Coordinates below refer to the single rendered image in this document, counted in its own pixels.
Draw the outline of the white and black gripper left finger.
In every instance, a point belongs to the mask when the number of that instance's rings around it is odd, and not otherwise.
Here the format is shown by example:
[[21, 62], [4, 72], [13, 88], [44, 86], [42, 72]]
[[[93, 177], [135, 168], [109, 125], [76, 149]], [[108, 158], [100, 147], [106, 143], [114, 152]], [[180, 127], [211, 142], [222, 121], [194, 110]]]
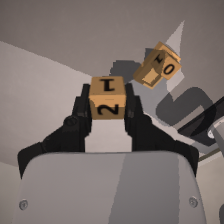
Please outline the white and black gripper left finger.
[[[92, 130], [92, 114], [89, 101], [89, 83], [84, 83], [81, 96], [76, 96], [72, 115], [67, 116], [63, 126], [35, 143], [19, 151], [17, 155], [20, 177], [30, 160], [40, 154], [51, 152], [85, 152], [85, 138]], [[81, 134], [81, 142], [80, 142]]]

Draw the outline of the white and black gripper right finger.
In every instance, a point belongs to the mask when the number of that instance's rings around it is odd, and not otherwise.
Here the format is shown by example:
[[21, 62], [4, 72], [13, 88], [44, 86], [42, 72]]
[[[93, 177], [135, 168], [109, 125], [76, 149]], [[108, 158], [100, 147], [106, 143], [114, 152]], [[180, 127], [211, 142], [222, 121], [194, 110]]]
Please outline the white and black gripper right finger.
[[126, 83], [125, 90], [124, 125], [127, 135], [132, 137], [132, 152], [166, 150], [179, 153], [188, 160], [196, 177], [199, 160], [198, 149], [179, 140], [174, 140], [169, 134], [152, 124], [151, 117], [143, 112], [140, 96], [134, 95], [132, 83]]

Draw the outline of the wooden number cube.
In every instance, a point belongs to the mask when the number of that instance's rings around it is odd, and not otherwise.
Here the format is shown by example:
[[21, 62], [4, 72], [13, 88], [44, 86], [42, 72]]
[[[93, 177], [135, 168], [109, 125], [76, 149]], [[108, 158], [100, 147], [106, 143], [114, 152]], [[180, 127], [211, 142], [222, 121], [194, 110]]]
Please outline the wooden number cube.
[[89, 101], [93, 120], [124, 119], [126, 104], [124, 78], [92, 77]]
[[167, 51], [162, 49], [151, 62], [154, 71], [169, 80], [182, 66]]

